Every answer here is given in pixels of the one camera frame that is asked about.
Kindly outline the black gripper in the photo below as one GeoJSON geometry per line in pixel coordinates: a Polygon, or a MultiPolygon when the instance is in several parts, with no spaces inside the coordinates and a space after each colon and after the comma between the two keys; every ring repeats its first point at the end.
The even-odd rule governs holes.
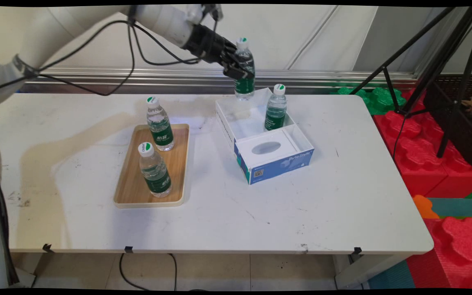
{"type": "Polygon", "coordinates": [[[223,66],[223,74],[231,79],[254,79],[255,73],[240,65],[235,58],[236,45],[204,25],[193,25],[182,47],[193,56],[208,63],[223,66]]]}

